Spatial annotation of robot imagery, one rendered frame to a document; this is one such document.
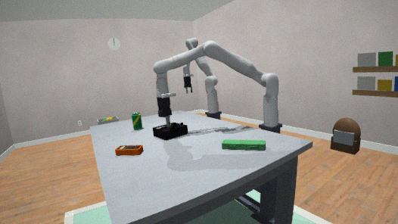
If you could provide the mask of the black lighting desk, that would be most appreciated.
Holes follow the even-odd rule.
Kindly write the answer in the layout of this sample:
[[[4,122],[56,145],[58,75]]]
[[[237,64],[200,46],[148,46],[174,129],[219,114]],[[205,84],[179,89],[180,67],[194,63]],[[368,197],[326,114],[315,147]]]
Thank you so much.
[[[188,126],[183,123],[171,123],[172,127],[166,127],[166,125],[157,126],[153,128],[154,136],[168,140],[181,135],[188,134]],[[163,128],[164,127],[164,128]]]

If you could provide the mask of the green drink can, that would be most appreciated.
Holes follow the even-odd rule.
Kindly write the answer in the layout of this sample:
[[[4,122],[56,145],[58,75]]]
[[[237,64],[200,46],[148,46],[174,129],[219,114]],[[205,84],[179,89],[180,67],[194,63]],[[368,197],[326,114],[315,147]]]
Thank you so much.
[[[142,128],[141,114],[139,112],[132,113],[132,124],[134,130],[140,130]]]

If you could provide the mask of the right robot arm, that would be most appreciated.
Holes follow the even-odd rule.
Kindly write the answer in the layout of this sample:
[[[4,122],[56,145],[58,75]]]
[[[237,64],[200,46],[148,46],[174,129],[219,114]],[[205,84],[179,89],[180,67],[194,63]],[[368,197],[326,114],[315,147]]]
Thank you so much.
[[[185,44],[188,48],[187,51],[189,51],[198,46],[198,40],[196,38],[187,39]],[[205,87],[207,91],[208,113],[217,113],[219,112],[219,102],[217,101],[217,91],[214,88],[218,83],[217,78],[210,69],[205,57],[197,58],[195,61],[199,68],[207,75],[207,78],[205,79]],[[183,67],[183,73],[190,72],[190,63],[187,64],[187,67]]]

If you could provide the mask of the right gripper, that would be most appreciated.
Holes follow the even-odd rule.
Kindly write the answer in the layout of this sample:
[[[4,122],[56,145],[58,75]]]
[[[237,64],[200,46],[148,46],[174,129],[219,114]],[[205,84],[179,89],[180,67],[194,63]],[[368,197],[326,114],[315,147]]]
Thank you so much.
[[[186,74],[188,74],[188,75],[186,75]],[[191,76],[194,76],[194,74],[190,74],[190,72],[184,72],[183,76],[184,76],[184,83],[185,83],[184,87],[186,89],[186,93],[188,94],[188,88],[186,88],[186,87],[190,87],[191,88],[191,93],[193,93],[192,92],[192,87],[191,87]]]

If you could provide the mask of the orange pocket multimeter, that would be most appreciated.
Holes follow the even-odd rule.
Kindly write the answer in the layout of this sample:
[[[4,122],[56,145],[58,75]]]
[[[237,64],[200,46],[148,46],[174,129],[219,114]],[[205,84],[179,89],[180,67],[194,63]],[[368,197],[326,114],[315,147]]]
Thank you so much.
[[[143,152],[143,146],[142,145],[121,145],[115,149],[115,152],[116,152],[116,155],[140,155]]]

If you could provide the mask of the green rectangular block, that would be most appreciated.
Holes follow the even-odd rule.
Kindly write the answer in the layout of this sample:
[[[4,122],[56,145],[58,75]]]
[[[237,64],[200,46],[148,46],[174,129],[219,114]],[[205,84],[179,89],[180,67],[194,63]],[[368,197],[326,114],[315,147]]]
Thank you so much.
[[[263,140],[223,140],[222,149],[264,151],[266,141]]]

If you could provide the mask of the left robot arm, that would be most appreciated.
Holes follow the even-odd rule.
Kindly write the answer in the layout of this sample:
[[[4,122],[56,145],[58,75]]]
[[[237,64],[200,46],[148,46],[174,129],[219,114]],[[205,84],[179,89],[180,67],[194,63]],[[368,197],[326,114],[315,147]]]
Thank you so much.
[[[274,73],[264,73],[258,70],[249,60],[225,50],[214,41],[207,41],[190,51],[186,51],[166,60],[158,61],[153,67],[157,75],[156,89],[168,88],[168,70],[184,66],[203,56],[220,61],[233,70],[255,80],[263,87],[266,87],[266,93],[263,94],[263,125],[278,125],[277,75]]]

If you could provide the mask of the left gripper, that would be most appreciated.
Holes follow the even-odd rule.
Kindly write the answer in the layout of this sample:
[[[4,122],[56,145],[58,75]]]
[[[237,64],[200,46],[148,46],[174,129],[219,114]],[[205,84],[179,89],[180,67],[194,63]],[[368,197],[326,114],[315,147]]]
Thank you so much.
[[[170,115],[172,111],[170,109],[170,99],[169,97],[176,96],[174,93],[169,93],[169,89],[157,89],[157,105],[158,105],[158,116],[166,118],[166,127],[171,127],[170,125]]]

